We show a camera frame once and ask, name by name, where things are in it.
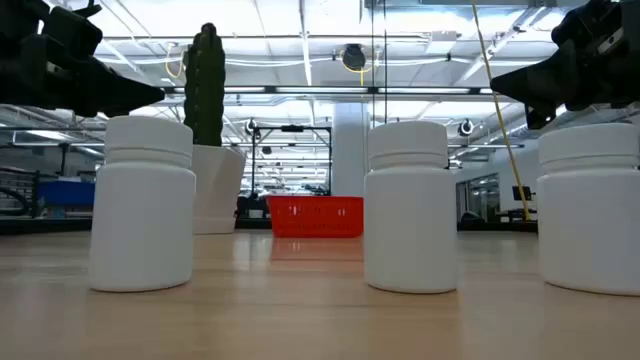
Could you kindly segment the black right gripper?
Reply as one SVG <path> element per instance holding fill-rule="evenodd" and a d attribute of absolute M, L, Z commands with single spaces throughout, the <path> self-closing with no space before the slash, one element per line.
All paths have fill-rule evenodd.
<path fill-rule="evenodd" d="M 548 59 L 490 81 L 525 104 L 529 130 L 556 118 L 556 108 L 594 104 L 624 108 L 640 101 L 640 0 L 589 0 L 552 30 L 559 49 Z"/>

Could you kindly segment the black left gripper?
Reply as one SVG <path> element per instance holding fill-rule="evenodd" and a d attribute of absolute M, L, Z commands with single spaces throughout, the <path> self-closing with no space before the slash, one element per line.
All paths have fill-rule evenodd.
<path fill-rule="evenodd" d="M 94 0 L 76 10 L 44 0 L 0 0 L 0 103 L 92 103 L 107 117 L 165 98 L 159 88 L 121 76 L 93 57 L 102 31 L 89 21 Z"/>

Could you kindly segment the white pill bottle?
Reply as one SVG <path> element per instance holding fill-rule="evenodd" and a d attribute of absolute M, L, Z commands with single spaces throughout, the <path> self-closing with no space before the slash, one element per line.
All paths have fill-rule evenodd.
<path fill-rule="evenodd" d="M 446 128 L 426 121 L 381 125 L 368 135 L 364 178 L 365 282 L 437 294 L 457 288 L 455 181 Z"/>
<path fill-rule="evenodd" d="M 550 284 L 640 296 L 640 134 L 632 124 L 539 139 L 539 270 Z"/>

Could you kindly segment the white ball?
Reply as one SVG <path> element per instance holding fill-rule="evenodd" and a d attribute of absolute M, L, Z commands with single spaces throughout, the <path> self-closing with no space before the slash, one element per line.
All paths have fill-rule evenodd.
<path fill-rule="evenodd" d="M 193 268 L 192 130 L 145 116 L 108 121 L 97 172 L 88 275 L 92 289 L 180 286 Z"/>

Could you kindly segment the red plastic basket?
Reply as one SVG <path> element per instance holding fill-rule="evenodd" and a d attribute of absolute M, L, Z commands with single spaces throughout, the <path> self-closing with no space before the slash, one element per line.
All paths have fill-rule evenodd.
<path fill-rule="evenodd" d="M 355 238 L 364 230 L 362 197 L 269 195 L 267 205 L 276 237 Z"/>

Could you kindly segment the green cactus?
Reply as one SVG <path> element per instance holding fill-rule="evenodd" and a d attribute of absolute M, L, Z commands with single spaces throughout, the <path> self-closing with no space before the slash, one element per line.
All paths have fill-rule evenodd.
<path fill-rule="evenodd" d="M 193 144 L 220 147 L 225 96 L 225 52 L 212 23 L 197 33 L 185 57 L 184 124 L 193 132 Z"/>

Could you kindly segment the blue plastic bin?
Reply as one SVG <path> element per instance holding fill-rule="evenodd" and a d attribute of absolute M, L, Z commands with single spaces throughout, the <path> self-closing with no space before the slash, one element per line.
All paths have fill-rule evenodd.
<path fill-rule="evenodd" d="M 47 181 L 38 185 L 39 198 L 46 206 L 71 207 L 94 204 L 95 184 L 75 181 Z"/>

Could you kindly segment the white building column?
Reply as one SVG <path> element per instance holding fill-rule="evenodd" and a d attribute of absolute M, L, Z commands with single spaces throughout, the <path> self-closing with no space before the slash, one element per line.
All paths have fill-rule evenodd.
<path fill-rule="evenodd" d="M 364 103 L 336 103 L 332 120 L 332 184 L 336 196 L 364 194 L 369 115 Z"/>

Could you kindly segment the black aluminium table frame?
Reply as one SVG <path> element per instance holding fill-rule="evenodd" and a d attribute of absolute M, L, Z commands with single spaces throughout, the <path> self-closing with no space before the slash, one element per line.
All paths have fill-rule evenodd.
<path fill-rule="evenodd" d="M 91 229 L 91 218 L 75 219 L 30 219 L 30 218 L 0 218 L 0 236 L 24 235 L 37 233 L 75 232 Z M 236 223 L 240 230 L 270 230 L 268 219 L 241 219 Z M 505 231 L 537 233 L 536 222 L 459 222 L 458 231 Z"/>

